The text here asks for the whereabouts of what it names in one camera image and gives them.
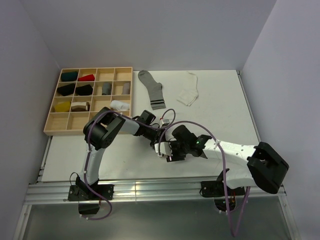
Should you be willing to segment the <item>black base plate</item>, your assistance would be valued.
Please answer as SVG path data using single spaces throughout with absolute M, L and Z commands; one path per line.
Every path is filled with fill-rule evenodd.
M 224 192 L 224 184 L 222 181 L 209 180 L 209 181 L 201 181 L 201 188 L 199 190 L 199 194 L 204 198 L 220 198 L 225 196 Z M 231 196 L 244 196 L 245 188 L 237 187 L 231 189 L 227 186 L 227 195 Z
M 99 184 L 97 189 L 94 190 L 100 196 L 103 196 L 107 200 L 113 199 L 114 193 L 114 185 L 113 184 Z M 98 201 L 102 200 L 102 198 L 94 194 L 89 189 L 82 191 L 78 186 L 71 185 L 69 188 L 69 193 L 67 200 L 69 202 L 77 202 L 77 201 Z

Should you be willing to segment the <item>aluminium mounting rail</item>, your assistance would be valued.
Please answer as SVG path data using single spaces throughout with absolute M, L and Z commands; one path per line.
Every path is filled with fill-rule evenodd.
M 101 185 L 114 185 L 111 202 L 152 202 L 201 200 L 201 182 L 213 177 L 102 180 Z M 27 188 L 25 205 L 69 204 L 69 182 L 38 182 Z

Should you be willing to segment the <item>yellow rolled sock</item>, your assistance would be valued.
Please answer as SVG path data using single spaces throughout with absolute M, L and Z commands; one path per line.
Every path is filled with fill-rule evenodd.
M 55 113 L 67 113 L 70 111 L 71 108 L 71 102 L 70 101 L 65 101 L 58 103 L 54 106 L 54 112 Z

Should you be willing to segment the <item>grey striped sock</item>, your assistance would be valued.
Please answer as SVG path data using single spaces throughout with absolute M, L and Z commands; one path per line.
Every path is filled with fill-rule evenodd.
M 138 73 L 138 79 L 146 87 L 150 106 L 153 110 L 165 109 L 166 104 L 162 92 L 162 84 L 156 82 L 153 76 L 146 70 Z

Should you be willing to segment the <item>black rolled sock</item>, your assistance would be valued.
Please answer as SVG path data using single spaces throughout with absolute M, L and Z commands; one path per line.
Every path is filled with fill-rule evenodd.
M 90 96 L 93 93 L 93 87 L 90 84 L 78 86 L 75 88 L 77 96 Z
M 61 95 L 61 96 L 69 96 L 69 95 L 73 95 L 74 91 L 75 91 L 75 87 L 76 84 L 75 83 L 71 83 L 68 85 L 63 85 L 57 88 L 56 92 Z

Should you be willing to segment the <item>white striped sock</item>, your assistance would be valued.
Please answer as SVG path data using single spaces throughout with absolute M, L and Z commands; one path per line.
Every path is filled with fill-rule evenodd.
M 110 103 L 110 108 L 115 111 L 129 111 L 130 104 L 120 100 L 112 100 Z

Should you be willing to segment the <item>black rolled sock left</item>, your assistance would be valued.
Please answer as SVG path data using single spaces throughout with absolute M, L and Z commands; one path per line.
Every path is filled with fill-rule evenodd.
M 75 87 L 76 84 L 75 83 L 71 83 L 68 85 L 63 85 L 57 88 L 56 92 L 61 95 L 61 96 L 69 96 L 69 95 L 73 95 L 74 91 L 75 91 Z

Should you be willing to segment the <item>red rolled sock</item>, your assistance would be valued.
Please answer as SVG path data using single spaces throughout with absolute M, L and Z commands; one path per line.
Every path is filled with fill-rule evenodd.
M 94 82 L 95 81 L 95 75 L 94 74 L 88 74 L 82 77 L 79 77 L 78 82 Z

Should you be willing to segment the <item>black rolled sock right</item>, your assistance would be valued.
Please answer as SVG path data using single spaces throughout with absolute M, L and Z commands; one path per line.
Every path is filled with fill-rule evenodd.
M 90 84 L 78 86 L 75 88 L 77 96 L 90 96 L 93 93 L 93 87 Z

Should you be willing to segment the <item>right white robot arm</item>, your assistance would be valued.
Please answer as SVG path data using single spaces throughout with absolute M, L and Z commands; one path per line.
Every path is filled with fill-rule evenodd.
M 222 195 L 233 189 L 257 186 L 269 194 L 277 194 L 289 170 L 289 164 L 266 142 L 243 145 L 196 136 L 185 125 L 173 130 L 174 141 L 162 140 L 155 148 L 168 162 L 183 161 L 186 155 L 222 161 L 221 178 L 216 183 Z

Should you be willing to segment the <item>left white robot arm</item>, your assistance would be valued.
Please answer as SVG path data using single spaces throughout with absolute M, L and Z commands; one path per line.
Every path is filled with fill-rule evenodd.
M 145 110 L 140 116 L 128 117 L 103 107 L 83 128 L 87 145 L 83 168 L 76 178 L 75 185 L 79 194 L 91 200 L 98 193 L 99 169 L 102 157 L 119 133 L 127 133 L 135 137 L 143 136 L 155 144 L 164 129 L 152 126 L 156 118 Z

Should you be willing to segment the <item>dark green rolled sock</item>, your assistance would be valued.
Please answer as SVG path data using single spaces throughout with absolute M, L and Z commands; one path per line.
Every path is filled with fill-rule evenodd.
M 73 82 L 73 81 L 76 81 L 77 78 L 78 78 L 77 71 L 63 72 L 60 76 L 60 80 L 62 82 Z

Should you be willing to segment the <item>wooden compartment tray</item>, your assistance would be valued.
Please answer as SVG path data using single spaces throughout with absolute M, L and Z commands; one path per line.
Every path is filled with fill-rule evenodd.
M 61 74 L 65 72 L 77 71 L 76 81 L 62 82 Z M 78 78 L 94 74 L 95 81 L 78 81 Z M 104 83 L 112 84 L 111 95 L 102 95 Z M 130 83 L 130 95 L 123 95 L 124 83 Z M 69 84 L 75 84 L 74 93 L 68 96 L 61 96 L 57 93 L 57 88 Z M 93 92 L 88 96 L 76 95 L 76 87 L 91 85 Z M 131 116 L 133 100 L 133 68 L 132 67 L 89 67 L 89 68 L 63 68 L 60 71 L 57 85 L 55 87 L 50 110 L 46 119 L 44 133 L 48 136 L 55 135 L 81 135 L 86 123 L 94 117 L 102 108 L 110 108 L 113 100 L 130 104 L 130 110 L 119 111 L 119 113 Z M 89 102 L 89 111 L 55 112 L 54 106 L 62 102 Z

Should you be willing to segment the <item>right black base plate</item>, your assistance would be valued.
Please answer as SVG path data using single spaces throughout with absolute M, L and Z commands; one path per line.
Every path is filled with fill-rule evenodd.
M 222 181 L 209 180 L 209 181 L 201 181 L 201 188 L 199 190 L 199 194 L 204 198 L 220 198 L 225 196 L 224 192 L 224 184 Z M 231 189 L 227 186 L 227 195 L 231 196 L 244 196 L 245 188 L 237 187 Z

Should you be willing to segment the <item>light grey rolled sock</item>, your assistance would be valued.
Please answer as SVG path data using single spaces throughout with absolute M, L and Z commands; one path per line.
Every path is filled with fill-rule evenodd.
M 131 92 L 131 83 L 126 82 L 123 84 L 122 95 L 130 95 Z

